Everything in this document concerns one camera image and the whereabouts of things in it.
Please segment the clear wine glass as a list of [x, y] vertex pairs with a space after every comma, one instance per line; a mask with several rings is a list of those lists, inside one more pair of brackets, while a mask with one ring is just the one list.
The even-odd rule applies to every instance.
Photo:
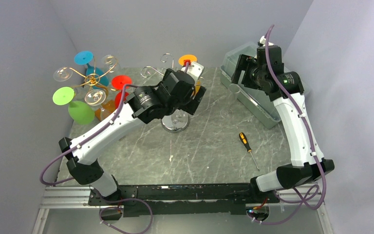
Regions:
[[232, 106], [238, 98], [240, 87], [237, 84], [230, 84], [228, 87], [228, 95], [225, 98], [224, 106], [220, 111], [222, 118], [230, 118], [233, 115]]
[[174, 128], [184, 128], [189, 123], [189, 115], [183, 110], [176, 110], [171, 115], [171, 122]]

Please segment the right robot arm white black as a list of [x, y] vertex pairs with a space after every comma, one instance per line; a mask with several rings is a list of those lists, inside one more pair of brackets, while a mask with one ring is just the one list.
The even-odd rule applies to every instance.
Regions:
[[279, 46], [258, 47], [255, 57], [239, 55], [232, 82], [261, 90], [269, 97], [282, 120], [290, 148], [290, 164], [250, 180], [251, 200], [261, 202], [269, 191], [313, 182], [335, 169], [313, 134], [302, 80], [297, 72], [285, 70]]

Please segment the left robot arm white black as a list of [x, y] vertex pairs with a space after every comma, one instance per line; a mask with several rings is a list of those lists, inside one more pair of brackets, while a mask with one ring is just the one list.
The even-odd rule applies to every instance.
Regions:
[[112, 114], [95, 127], [77, 138], [61, 140], [60, 148], [74, 180], [95, 188], [107, 204], [117, 203], [121, 192], [116, 179], [99, 165], [100, 151], [141, 125], [171, 116], [177, 110], [193, 115], [206, 92], [205, 87], [195, 88], [203, 71], [199, 65], [179, 71], [168, 68], [157, 85], [136, 87]]

